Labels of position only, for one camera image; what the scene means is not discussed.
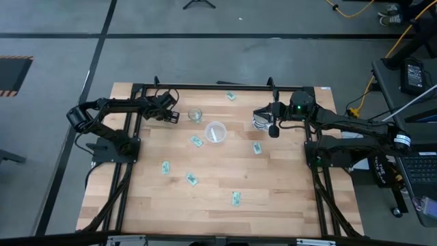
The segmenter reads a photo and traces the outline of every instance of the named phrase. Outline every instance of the desk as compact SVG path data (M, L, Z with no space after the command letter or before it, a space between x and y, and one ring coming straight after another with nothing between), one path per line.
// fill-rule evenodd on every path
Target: desk
M115 83L111 98L129 98L131 88L131 83ZM251 125L252 111L271 103L272 92L234 91L236 99L230 101L224 90L178 91L178 124L155 120L141 123L141 151L133 167L122 232L320 237L313 181L303 149L304 130L282 130L278 139L272 139ZM147 90L147 95L151 94L154 90ZM288 104L290 96L291 92L281 92L281 101ZM330 90L317 87L315 97L326 109L335 110ZM199 124L187 116L194 107L203 111ZM123 128L125 117L111 114L104 123ZM209 143L204 137L204 128L212 121L227 127L223 143ZM329 133L339 135L339 131L324 134ZM193 135L204 141L202 147L190 142ZM254 141L261 143L262 154L253 153ZM161 174L163 161L171 163L166 176ZM114 164L105 164L90 176L77 229L87 226L106 202L113 171ZM195 187L185 180L188 172L199 180ZM331 168L330 175L339 209L362 234L350 176L340 168ZM231 204L233 191L241 192L239 207ZM117 216L114 210L110 229ZM326 206L325 214L332 233Z
M433 83L437 81L437 58L422 60L423 67L429 72ZM389 109L394 113L394 108L404 106L416 96L404 94L400 91L401 72L400 70L389 70L381 60L373 61L373 71L376 81L381 87L381 91L385 97L385 101L389 106ZM416 151L437 151L437 130L435 124L425 123L405 123L404 118L415 115L419 112L424 112L430 109L434 109L437 105L437 98L431 99L427 102L422 102L416 105L410 105L397 115L393 117L396 124L402 127L408 134L411 135L412 148ZM427 195L433 199L437 197L437 189L430 188L429 186L423 186L421 184L411 185L408 180L406 170L401 164L401 160L397 159L399 166L401 167L401 174L404 177L408 193L410 197L422 197ZM427 227L437 227L437 220L426 217L422 212L416 211L419 221L422 225Z

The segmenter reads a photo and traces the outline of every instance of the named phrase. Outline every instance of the wooden table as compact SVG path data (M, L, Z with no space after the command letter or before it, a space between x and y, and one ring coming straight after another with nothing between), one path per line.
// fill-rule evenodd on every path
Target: wooden table
M115 83L111 98L129 98L131 83ZM227 236L321 236L311 171L306 166L303 129L282 130L277 139L256 131L252 111L272 101L271 92L234 91L230 101L223 90L178 90L178 124L142 121L138 162L134 165L122 232L137 234L227 235ZM335 110L331 90L315 88L317 102ZM288 105L291 92L281 92ZM202 122L191 122L187 112L203 111ZM126 114L111 114L104 123L123 128ZM228 130L223 143L204 137L206 125L222 122ZM339 136L339 131L324 134ZM200 148L190 142L199 136ZM253 142L262 145L255 155ZM171 163L170 174L161 174L161 163ZM96 169L89 178L77 229L84 228L106 202L114 164ZM192 187L185 175L192 172L199 183ZM355 230L363 233L350 176L330 168L335 201ZM232 206L232 192L241 192L241 205ZM118 204L114 206L114 228ZM328 231L332 233L325 206Z

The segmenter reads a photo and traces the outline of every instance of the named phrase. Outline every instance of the gray floor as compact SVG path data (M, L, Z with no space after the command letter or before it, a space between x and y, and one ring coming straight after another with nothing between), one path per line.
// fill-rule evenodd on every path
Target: gray floor
M382 28L371 6L345 20L323 0L211 0L183 12L182 0L118 1L110 33L401 33ZM1 32L99 33L109 0L0 1ZM364 3L345 2L353 13ZM0 148L27 156L25 165L0 168L0 237L32 233L68 123L66 111L81 93L97 40L0 39L2 55L33 55L35 61L16 98L0 98ZM329 86L338 112L360 96L371 61L386 55L394 40L136 39L106 40L89 100L108 96L113 82L215 83L217 80L279 85ZM426 57L420 50L417 57ZM366 100L363 117L386 110L380 93ZM84 136L79 142L93 141ZM73 232L84 193L90 156L76 148L48 226L49 234ZM414 213L394 218L394 199L376 186L356 185L365 233L372 238L432 245L434 229Z

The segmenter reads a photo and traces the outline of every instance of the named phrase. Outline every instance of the keyboard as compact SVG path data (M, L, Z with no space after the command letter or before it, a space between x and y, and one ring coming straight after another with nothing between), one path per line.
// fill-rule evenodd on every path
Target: keyboard
M407 156L402 163L412 184L437 184L437 156Z

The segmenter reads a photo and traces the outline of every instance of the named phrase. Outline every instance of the clear plastic cup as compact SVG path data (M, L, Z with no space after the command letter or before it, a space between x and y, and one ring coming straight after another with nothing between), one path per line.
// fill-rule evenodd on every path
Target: clear plastic cup
M201 119L202 119L202 110L200 109L190 109L188 111L188 117L190 118L190 120L196 122L196 123L200 123Z
M211 122L205 128L205 137L211 143L220 143L227 135L226 126L220 122Z

